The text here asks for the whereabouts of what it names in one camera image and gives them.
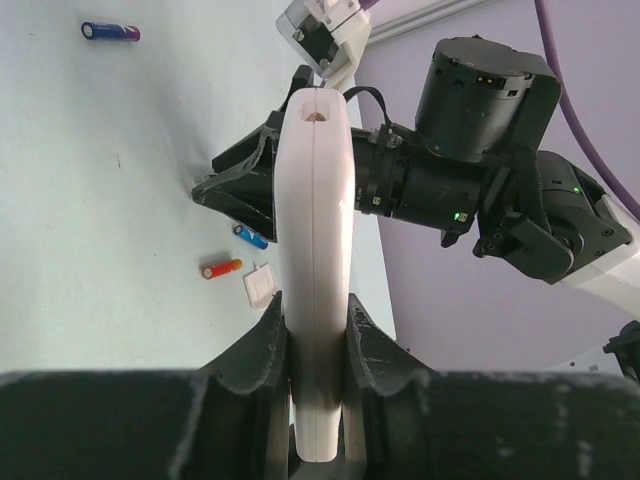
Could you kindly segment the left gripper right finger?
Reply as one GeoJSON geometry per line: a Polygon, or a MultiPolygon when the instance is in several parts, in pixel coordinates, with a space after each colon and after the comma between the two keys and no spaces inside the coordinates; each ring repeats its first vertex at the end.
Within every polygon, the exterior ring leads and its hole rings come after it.
{"type": "Polygon", "coordinates": [[[351,479],[635,479],[639,387],[611,375],[437,372],[348,301],[351,479]]]}

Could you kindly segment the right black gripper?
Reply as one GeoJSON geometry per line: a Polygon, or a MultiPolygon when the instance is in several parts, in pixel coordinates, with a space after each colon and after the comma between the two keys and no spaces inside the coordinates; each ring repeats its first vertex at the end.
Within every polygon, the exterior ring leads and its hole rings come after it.
{"type": "MultiPolygon", "coordinates": [[[[277,241],[273,171],[284,113],[266,121],[212,160],[214,175],[191,190],[192,201],[277,241]]],[[[356,172],[355,209],[409,220],[404,202],[415,150],[414,132],[405,127],[352,129],[356,172]]]]}

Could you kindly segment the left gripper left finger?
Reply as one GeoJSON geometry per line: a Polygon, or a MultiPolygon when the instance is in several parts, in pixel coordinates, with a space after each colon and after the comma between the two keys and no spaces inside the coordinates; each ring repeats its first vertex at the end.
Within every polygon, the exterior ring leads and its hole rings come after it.
{"type": "Polygon", "coordinates": [[[284,479],[281,300],[194,370],[24,371],[1,378],[5,479],[284,479]]]}

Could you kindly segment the red white remote control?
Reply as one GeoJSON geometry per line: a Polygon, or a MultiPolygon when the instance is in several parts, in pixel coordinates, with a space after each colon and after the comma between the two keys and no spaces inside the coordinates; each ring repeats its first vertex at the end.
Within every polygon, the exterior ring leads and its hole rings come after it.
{"type": "Polygon", "coordinates": [[[277,148],[274,206],[296,451],[305,462],[330,462],[338,452],[355,183],[343,95],[294,93],[277,148]]]}

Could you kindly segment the white battery cover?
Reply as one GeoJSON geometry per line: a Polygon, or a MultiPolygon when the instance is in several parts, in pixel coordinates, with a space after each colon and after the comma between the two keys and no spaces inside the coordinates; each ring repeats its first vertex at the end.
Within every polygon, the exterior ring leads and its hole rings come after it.
{"type": "Polygon", "coordinates": [[[275,275],[270,264],[257,267],[244,277],[245,290],[253,309],[264,310],[278,291],[275,275]]]}

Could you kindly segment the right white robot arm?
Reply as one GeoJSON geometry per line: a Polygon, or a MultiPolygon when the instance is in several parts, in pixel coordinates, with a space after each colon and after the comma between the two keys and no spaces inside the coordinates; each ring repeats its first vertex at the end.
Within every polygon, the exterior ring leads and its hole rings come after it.
{"type": "Polygon", "coordinates": [[[562,90],[542,57],[441,40],[410,128],[352,127],[358,89],[312,78],[299,68],[282,106],[191,192],[279,244],[296,392],[341,384],[356,213],[438,230],[443,247],[477,228],[477,257],[548,284],[632,243],[600,184],[540,147],[562,90]]]}

